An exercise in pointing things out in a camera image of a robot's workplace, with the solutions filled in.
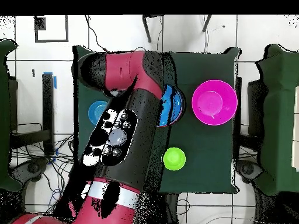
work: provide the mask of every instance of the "chair wheel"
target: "chair wheel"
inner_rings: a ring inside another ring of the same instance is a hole
[[[254,180],[263,170],[258,164],[248,160],[238,160],[236,164],[236,172],[246,180]]]
[[[31,181],[32,182],[38,182],[41,179],[41,174],[36,176],[35,178],[32,178]]]
[[[250,180],[248,180],[247,178],[244,178],[244,177],[242,177],[242,181],[243,181],[243,183],[245,183],[245,184],[250,184],[250,183],[251,183]]]

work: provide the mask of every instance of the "tiled floor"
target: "tiled floor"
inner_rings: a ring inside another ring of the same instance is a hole
[[[263,58],[267,45],[278,43],[289,50],[299,49],[299,18],[295,15],[212,15],[208,25],[209,53],[223,53],[228,47],[242,50],[239,57],[238,74],[242,77],[243,124],[248,123],[247,84],[259,79],[254,64]],[[59,39],[63,29],[51,31],[53,26],[63,26],[63,16],[46,16],[46,31],[39,31],[39,38]],[[98,36],[98,43],[109,51],[128,51],[137,47],[161,51],[162,34],[160,18],[148,19],[152,43],[148,43],[141,15],[90,16],[90,26]],[[202,53],[205,49],[206,34],[202,33],[203,15],[165,15],[164,51],[188,51]],[[73,81],[71,75],[72,45],[81,45],[95,51],[102,51],[96,44],[95,35],[88,30],[84,16],[68,16],[67,43],[35,43],[32,16],[0,17],[0,39],[12,39],[18,44],[16,52],[8,55],[9,73],[19,81],[18,120],[19,123],[41,123],[41,75],[52,72],[57,77],[54,89],[55,140],[59,141],[74,131],[73,122]],[[26,126],[26,130],[37,130],[38,126]],[[67,145],[61,151],[70,154]],[[49,165],[46,170],[51,186],[57,188],[57,176]],[[255,197],[251,185],[244,184],[240,176],[235,176],[235,184],[240,189],[235,195],[188,194],[190,209],[186,202],[178,203],[180,224],[252,224],[255,214]],[[29,212],[44,212],[52,192],[46,178],[30,183],[26,204]],[[181,194],[179,199],[186,199]]]

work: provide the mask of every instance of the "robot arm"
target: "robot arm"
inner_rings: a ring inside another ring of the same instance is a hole
[[[133,224],[163,93],[162,61],[150,51],[101,52],[82,57],[72,70],[107,96],[125,92],[102,114],[54,216],[75,218],[71,224]]]

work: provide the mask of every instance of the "white floor tile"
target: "white floor tile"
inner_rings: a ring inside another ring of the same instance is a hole
[[[25,205],[27,213],[45,213],[48,210],[48,205]]]
[[[298,50],[298,22],[294,15],[238,15],[237,46],[242,50],[240,61],[261,60],[269,44]]]
[[[253,224],[255,207],[234,207],[232,224]]]
[[[292,143],[292,167],[299,170],[299,142]]]
[[[10,76],[16,76],[15,62],[13,62],[13,61],[7,61],[6,65],[7,65],[7,69],[8,69],[9,75]]]
[[[212,15],[207,27],[208,53],[223,53],[226,49],[235,47],[236,25],[236,15]]]
[[[299,113],[299,87],[296,87],[295,90],[295,112]]]
[[[148,22],[151,37],[158,32],[158,18],[153,18],[154,23]],[[149,43],[142,22],[142,15],[107,15],[90,16],[90,27],[94,29],[98,43],[108,51],[130,51],[137,47],[146,50],[156,50],[157,42]],[[96,37],[90,30],[90,48],[94,51],[103,51],[96,43]]]
[[[57,34],[57,29],[51,26],[63,26],[61,16],[46,16],[46,28],[39,31],[39,39],[61,38],[63,30]],[[33,16],[16,17],[16,51],[17,60],[72,60],[72,46],[88,46],[88,26],[83,15],[68,16],[69,42],[36,43]]]
[[[187,213],[184,212],[186,207],[178,206],[179,224],[186,224],[186,220],[187,224],[231,224],[231,206],[191,206]]]
[[[259,70],[254,63],[239,63],[238,75],[242,78],[241,123],[248,124],[248,83],[260,79]],[[246,134],[248,127],[241,126],[241,132]]]
[[[72,62],[18,61],[18,123],[43,122],[42,74],[52,72],[57,78],[54,88],[54,133],[74,132],[74,98]]]
[[[69,137],[69,135],[55,135],[54,136],[54,141],[60,141],[63,140],[64,138]],[[27,153],[25,148],[22,147],[22,150],[18,149],[19,152],[22,153]],[[30,152],[30,154],[34,154],[34,155],[39,155],[39,156],[44,156],[43,153],[35,153],[35,152],[31,152],[31,151],[40,151],[39,149],[37,149],[36,147],[30,145],[28,146],[28,150]],[[66,142],[61,149],[58,150],[58,155],[59,156],[65,156],[65,155],[72,155],[71,151],[69,150],[68,147],[68,142]],[[54,167],[56,168],[56,170],[59,169],[59,167],[61,166],[62,169],[64,169],[65,171],[69,172],[71,170],[72,164],[66,164],[63,163],[62,161],[67,161],[67,159],[65,158],[58,158],[59,160],[56,159],[55,163],[56,165],[54,165]],[[26,161],[28,159],[25,158],[19,158],[19,164]],[[65,180],[65,186],[67,185],[68,182],[68,173],[63,171],[62,172],[62,176]],[[53,166],[51,164],[47,165],[46,171],[44,172],[44,174],[48,177],[48,179],[50,180],[50,186],[52,190],[56,190],[58,189],[58,180],[57,180],[57,172],[54,170]],[[26,190],[26,198],[25,198],[25,203],[26,204],[53,204],[55,203],[55,199],[58,199],[59,197],[59,193],[56,193],[54,195],[55,198],[52,198],[52,194],[53,192],[50,190],[49,185],[48,185],[48,180],[46,179],[46,177],[44,175],[41,176],[41,180],[39,180],[38,182],[29,182],[29,185],[27,187]]]
[[[17,166],[17,158],[16,158],[16,149],[12,149],[12,157],[11,157],[11,162],[9,164],[9,167],[13,168]]]
[[[203,15],[165,15],[164,51],[203,53],[205,34],[200,18]]]
[[[0,40],[8,39],[15,40],[15,17],[14,16],[0,16]],[[8,60],[15,59],[15,52],[12,51],[7,56]]]
[[[235,185],[240,191],[233,195],[234,205],[255,206],[255,193],[251,184],[245,184],[240,175],[235,175]]]
[[[293,140],[299,141],[299,114],[294,115]]]
[[[185,205],[187,193],[179,195],[179,205]],[[231,194],[217,194],[217,193],[188,193],[188,202],[190,205],[231,205]]]

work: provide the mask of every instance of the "button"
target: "button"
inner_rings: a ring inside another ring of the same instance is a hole
[[[105,128],[111,128],[113,124],[111,122],[105,122]]]
[[[109,145],[120,146],[127,140],[127,134],[122,129],[113,129],[108,137]]]
[[[107,147],[107,148],[104,150],[104,154],[105,154],[105,155],[108,155],[108,154],[111,153],[111,151],[112,151],[112,148],[111,148],[111,147]]]
[[[120,119],[121,120],[126,120],[128,117],[128,115],[126,113],[123,113],[121,116],[120,116]]]
[[[114,150],[112,151],[112,154],[113,154],[113,156],[118,157],[118,156],[121,155],[121,150],[120,150],[120,149],[114,149]]]
[[[123,123],[123,128],[130,128],[130,127],[131,127],[131,124],[129,122],[125,121]]]
[[[102,153],[102,151],[100,149],[96,148],[93,150],[92,153],[93,153],[93,156],[99,156]]]
[[[101,116],[104,120],[108,120],[110,118],[110,114],[107,111],[104,111]]]
[[[114,126],[116,128],[120,128],[121,127],[121,122],[120,121],[116,121],[115,124],[114,124]]]

